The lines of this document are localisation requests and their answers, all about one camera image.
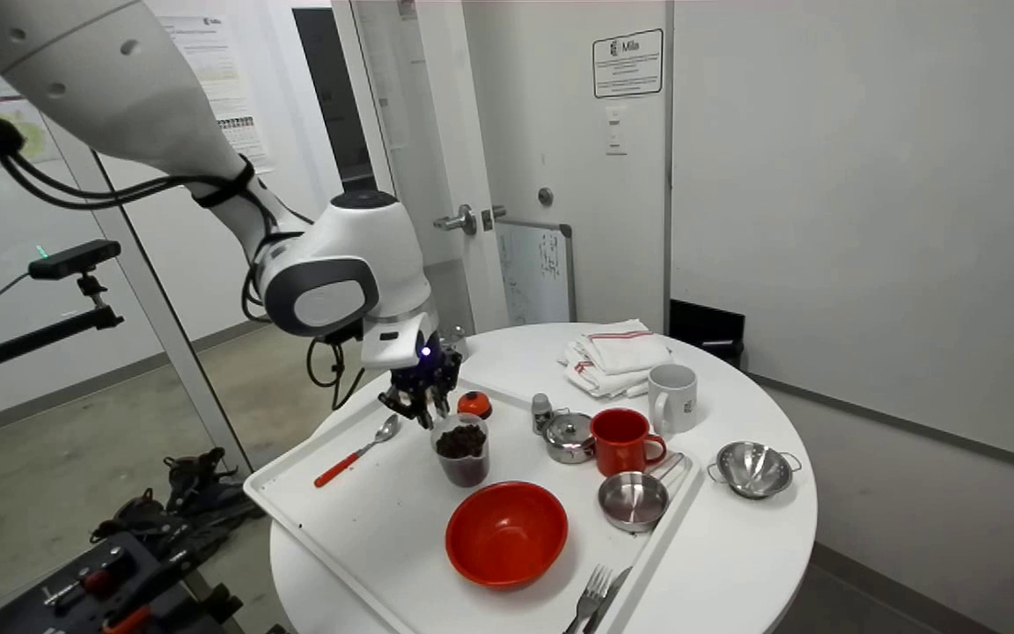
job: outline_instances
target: floor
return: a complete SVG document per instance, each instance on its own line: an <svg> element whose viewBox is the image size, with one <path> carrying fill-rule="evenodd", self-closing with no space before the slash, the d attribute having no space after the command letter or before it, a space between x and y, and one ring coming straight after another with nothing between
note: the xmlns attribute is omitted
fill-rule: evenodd
<svg viewBox="0 0 1014 634"><path fill-rule="evenodd" d="M303 375L299 337L270 326L201 344L211 385L253 460L299 445L330 413ZM89 533L122 499L167 494L167 454L196 454L208 436L170 366L122 377L0 426L0 601L89 545ZM208 559L245 605L239 632L286 625L267 576L267 522L253 522ZM783 634L928 634L877 596L812 567Z"/></svg>

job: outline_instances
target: metal bowl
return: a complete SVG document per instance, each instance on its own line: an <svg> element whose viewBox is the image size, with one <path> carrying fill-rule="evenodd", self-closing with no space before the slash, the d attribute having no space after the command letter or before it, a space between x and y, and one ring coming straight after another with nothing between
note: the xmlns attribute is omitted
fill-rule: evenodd
<svg viewBox="0 0 1014 634"><path fill-rule="evenodd" d="M793 481L793 465L767 445L728 445L717 452L724 485L746 499L767 499Z"/></svg>
<svg viewBox="0 0 1014 634"><path fill-rule="evenodd" d="M598 505L610 524L644 535L669 511L669 485L647 471L616 471L603 481Z"/></svg>
<svg viewBox="0 0 1014 634"><path fill-rule="evenodd" d="M549 457L564 465L581 465L594 457L588 416L555 416L542 436L546 436Z"/></svg>

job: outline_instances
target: red cup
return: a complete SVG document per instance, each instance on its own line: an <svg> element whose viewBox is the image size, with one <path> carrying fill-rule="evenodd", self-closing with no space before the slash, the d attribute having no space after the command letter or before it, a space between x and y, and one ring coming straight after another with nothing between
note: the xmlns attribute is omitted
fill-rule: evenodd
<svg viewBox="0 0 1014 634"><path fill-rule="evenodd" d="M603 475L644 471L669 454L669 445L647 433L647 420L632 409L604 409L591 416L591 439Z"/></svg>

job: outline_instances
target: round white table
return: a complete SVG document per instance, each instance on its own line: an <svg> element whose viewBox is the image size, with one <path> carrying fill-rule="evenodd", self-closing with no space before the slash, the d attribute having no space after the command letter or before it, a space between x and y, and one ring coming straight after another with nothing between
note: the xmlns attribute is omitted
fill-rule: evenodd
<svg viewBox="0 0 1014 634"><path fill-rule="evenodd" d="M496 385L508 394L546 392L555 409L598 413L603 404L573 392L555 356L588 325L536 325L469 337L460 380ZM705 481L676 527L669 554L650 575L627 632L636 634L751 634L772 632L793 601L816 539L816 479L790 416L728 364L669 342L674 356L696 375L696 416L691 433L669 446L710 465L731 439L759 439L793 452L801 470L776 499L751 505L720 481ZM388 377L355 399L375 399ZM644 413L644 399L604 400ZM270 576L299 634L371 634L388 632L337 576L330 576L292 535L270 527Z"/></svg>

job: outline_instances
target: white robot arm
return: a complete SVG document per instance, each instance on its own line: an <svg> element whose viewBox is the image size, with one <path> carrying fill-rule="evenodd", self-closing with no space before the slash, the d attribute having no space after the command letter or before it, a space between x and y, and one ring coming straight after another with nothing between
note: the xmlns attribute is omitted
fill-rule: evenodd
<svg viewBox="0 0 1014 634"><path fill-rule="evenodd" d="M364 364L397 369L394 385L419 385L407 369L440 356L407 211L388 195L343 195L313 225L286 211L229 148L140 0L0 0L0 75L94 153L185 177L194 202L239 238L251 290L280 332L346 337L364 326Z"/></svg>

